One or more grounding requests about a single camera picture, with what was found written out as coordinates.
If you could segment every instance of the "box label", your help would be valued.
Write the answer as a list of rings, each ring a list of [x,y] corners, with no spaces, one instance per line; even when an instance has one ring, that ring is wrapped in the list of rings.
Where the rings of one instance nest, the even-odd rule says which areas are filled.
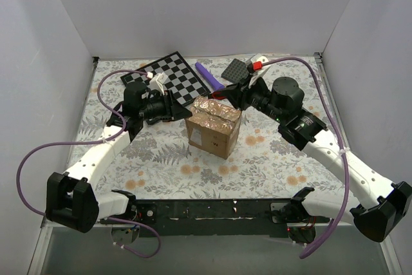
[[[193,128],[191,141],[201,146],[201,132],[199,129]]]

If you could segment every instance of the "brown box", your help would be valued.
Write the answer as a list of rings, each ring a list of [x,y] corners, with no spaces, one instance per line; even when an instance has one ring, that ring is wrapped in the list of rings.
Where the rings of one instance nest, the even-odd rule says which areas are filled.
[[[241,112],[214,100],[198,97],[186,119],[189,144],[227,159],[239,136]]]

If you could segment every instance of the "white wall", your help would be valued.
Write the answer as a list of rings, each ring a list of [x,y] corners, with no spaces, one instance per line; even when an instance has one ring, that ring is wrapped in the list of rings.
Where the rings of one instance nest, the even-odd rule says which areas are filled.
[[[351,147],[394,182],[412,184],[412,0],[351,0],[324,62]],[[412,211],[391,233],[412,274]]]
[[[62,0],[93,56],[323,51],[349,0]]]
[[[42,218],[20,202],[15,174],[35,146],[71,140],[92,58],[60,0],[0,0],[0,273],[26,274]],[[23,171],[29,201],[45,208],[46,181],[68,148],[41,151]]]

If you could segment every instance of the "floral tablecloth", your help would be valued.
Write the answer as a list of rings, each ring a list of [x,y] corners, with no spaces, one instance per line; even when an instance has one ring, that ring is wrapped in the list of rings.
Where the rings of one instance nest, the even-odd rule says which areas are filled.
[[[313,57],[304,59],[317,70]],[[187,59],[187,62],[193,68],[196,61],[202,63],[220,82],[230,84],[220,75],[231,60]],[[103,76],[114,70],[136,69],[149,62],[98,62],[77,140],[97,139],[110,115],[96,95]],[[329,124],[307,68],[299,62],[282,62],[265,75],[265,80],[271,88],[274,79],[281,76],[293,77],[305,92],[304,106]],[[123,90],[120,76],[111,77],[102,87],[102,98],[114,106],[122,100]],[[70,164],[87,149],[86,146],[74,147]],[[100,179],[97,192],[123,189],[139,199],[287,198],[304,186],[333,194],[343,192],[336,177],[281,138],[273,120],[249,108],[242,114],[239,140],[227,160],[190,146],[183,120],[154,126],[145,124],[133,143],[116,157]]]

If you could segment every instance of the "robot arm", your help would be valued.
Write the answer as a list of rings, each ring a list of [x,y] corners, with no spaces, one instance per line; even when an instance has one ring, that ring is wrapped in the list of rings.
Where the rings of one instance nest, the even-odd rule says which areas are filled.
[[[209,98],[228,99],[237,109],[252,106],[279,123],[278,132],[289,143],[316,159],[340,181],[344,165],[334,134],[326,124],[303,108],[304,92],[290,77],[280,77],[269,90],[262,76],[268,68],[247,63],[250,75],[241,82],[215,91]],[[351,198],[343,220],[354,223],[369,239],[381,242],[406,215],[412,199],[412,187],[406,182],[394,184],[381,176],[351,151],[346,151],[350,173]],[[299,221],[309,216],[335,218],[341,207],[330,195],[311,193],[304,188],[282,209],[276,211],[279,222]]]
[[[171,91],[151,90],[144,83],[132,82],[126,86],[124,101],[117,110],[126,119],[126,129],[116,139],[122,121],[112,114],[103,129],[103,143],[93,146],[63,174],[53,173],[47,182],[46,217],[80,232],[88,232],[97,220],[112,215],[134,218],[135,196],[125,191],[112,191],[96,196],[94,190],[100,177],[116,156],[126,148],[143,128],[145,120],[165,122],[190,117],[189,110],[181,106]]]

